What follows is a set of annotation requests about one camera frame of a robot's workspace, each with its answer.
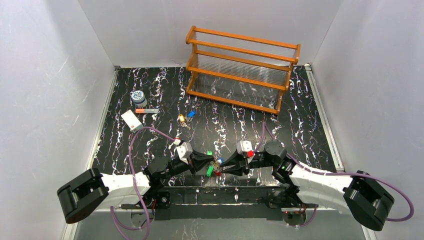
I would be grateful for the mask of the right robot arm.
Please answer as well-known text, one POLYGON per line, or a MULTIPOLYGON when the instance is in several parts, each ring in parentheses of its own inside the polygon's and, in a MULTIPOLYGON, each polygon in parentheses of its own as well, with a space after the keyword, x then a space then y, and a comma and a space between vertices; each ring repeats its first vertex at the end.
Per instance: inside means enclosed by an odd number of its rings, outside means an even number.
POLYGON ((282 143, 272 140, 254 152, 250 141, 240 141, 222 164, 222 172, 246 175, 251 169, 272 167, 272 176, 287 184, 287 198, 294 204, 312 204, 352 216, 364 227, 381 231, 394 204, 392 195, 363 171, 344 175, 298 163, 282 143))

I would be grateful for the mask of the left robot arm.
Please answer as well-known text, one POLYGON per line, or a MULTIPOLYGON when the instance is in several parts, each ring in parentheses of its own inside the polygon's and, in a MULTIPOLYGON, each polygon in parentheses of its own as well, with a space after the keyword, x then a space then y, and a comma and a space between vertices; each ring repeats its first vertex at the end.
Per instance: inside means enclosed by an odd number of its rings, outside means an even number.
POLYGON ((99 209, 140 204, 140 197, 148 205, 170 178, 186 171, 194 175, 214 160, 212 155, 195 150, 185 157, 157 157, 136 174, 106 174, 96 167, 84 171, 56 192, 65 222, 80 222, 99 209))

